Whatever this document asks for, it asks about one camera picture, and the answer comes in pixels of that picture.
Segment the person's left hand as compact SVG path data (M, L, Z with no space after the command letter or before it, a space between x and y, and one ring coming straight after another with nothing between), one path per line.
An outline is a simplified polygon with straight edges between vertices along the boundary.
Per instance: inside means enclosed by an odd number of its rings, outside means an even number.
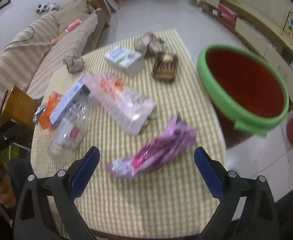
M16 198L8 171L8 167L0 163L0 204L7 209L11 209L16 205Z

